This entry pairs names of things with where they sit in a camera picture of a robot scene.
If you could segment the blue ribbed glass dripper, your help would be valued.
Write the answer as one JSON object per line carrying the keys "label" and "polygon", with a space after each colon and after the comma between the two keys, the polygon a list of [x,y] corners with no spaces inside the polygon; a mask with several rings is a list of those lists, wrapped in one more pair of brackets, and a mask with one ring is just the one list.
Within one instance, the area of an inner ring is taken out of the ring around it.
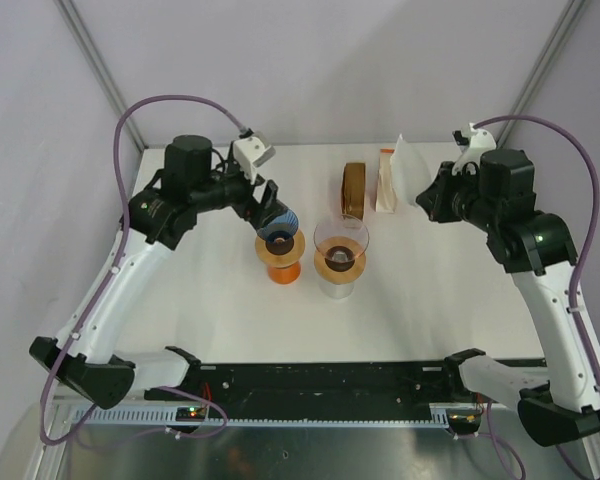
{"label": "blue ribbed glass dripper", "polygon": [[287,241],[294,237],[299,229],[299,220],[295,212],[287,209],[273,218],[267,225],[257,230],[257,236],[266,243]]}

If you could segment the white paper coffee filter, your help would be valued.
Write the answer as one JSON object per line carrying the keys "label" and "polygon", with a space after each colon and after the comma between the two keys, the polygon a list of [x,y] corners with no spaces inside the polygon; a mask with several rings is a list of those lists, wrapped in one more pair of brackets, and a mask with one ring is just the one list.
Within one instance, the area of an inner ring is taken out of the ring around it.
{"label": "white paper coffee filter", "polygon": [[418,207],[417,197],[432,183],[427,164],[419,151],[400,134],[390,159],[392,187],[402,203]]}

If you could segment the orange glass carafe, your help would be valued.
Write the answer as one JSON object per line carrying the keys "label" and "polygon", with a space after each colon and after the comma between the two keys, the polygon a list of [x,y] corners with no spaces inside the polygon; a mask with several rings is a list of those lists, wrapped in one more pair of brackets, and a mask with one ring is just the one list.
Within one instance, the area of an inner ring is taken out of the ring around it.
{"label": "orange glass carafe", "polygon": [[288,285],[295,282],[300,276],[301,265],[299,262],[295,262],[294,264],[284,268],[268,266],[267,274],[274,283]]}

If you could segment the pink glass dripper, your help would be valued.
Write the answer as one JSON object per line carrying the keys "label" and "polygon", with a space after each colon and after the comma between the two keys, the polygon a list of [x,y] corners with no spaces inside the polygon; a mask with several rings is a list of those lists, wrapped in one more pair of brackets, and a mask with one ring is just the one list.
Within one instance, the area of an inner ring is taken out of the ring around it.
{"label": "pink glass dripper", "polygon": [[316,251],[326,265],[336,271],[350,269],[366,253],[369,245],[366,225],[349,215],[335,215],[321,220],[314,229]]}

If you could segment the clear glass carafe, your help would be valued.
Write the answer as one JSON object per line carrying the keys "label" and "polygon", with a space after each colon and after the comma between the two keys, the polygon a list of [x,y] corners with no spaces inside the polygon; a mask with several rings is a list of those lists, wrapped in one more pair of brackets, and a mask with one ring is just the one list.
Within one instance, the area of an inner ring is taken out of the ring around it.
{"label": "clear glass carafe", "polygon": [[354,282],[336,284],[324,279],[321,279],[319,284],[321,291],[333,300],[344,300],[348,298],[355,287]]}

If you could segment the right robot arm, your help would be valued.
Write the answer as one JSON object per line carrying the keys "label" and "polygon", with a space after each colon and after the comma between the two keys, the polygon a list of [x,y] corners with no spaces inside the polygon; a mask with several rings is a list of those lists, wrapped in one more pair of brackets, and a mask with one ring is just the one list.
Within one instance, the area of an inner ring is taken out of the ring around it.
{"label": "right robot arm", "polygon": [[534,165],[518,150],[492,150],[455,168],[443,162],[416,203],[436,223],[465,221],[523,297],[547,373],[530,378],[479,349],[445,358],[443,393],[464,401],[480,393],[517,412],[526,433],[551,447],[600,431],[600,392],[569,304],[577,253],[565,221],[535,207]]}

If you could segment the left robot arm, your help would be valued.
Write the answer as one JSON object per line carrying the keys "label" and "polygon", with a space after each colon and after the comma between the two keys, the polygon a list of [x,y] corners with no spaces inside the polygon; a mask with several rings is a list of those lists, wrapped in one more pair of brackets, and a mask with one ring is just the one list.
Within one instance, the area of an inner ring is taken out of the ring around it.
{"label": "left robot arm", "polygon": [[135,391],[167,387],[182,400],[199,392],[199,361],[178,347],[132,356],[114,351],[130,310],[199,215],[230,207],[260,230],[287,211],[275,182],[257,172],[275,154],[261,133],[241,135],[217,166],[214,153],[203,136],[173,139],[162,168],[129,201],[111,260],[74,319],[55,337],[32,342],[30,355],[52,378],[101,409]]}

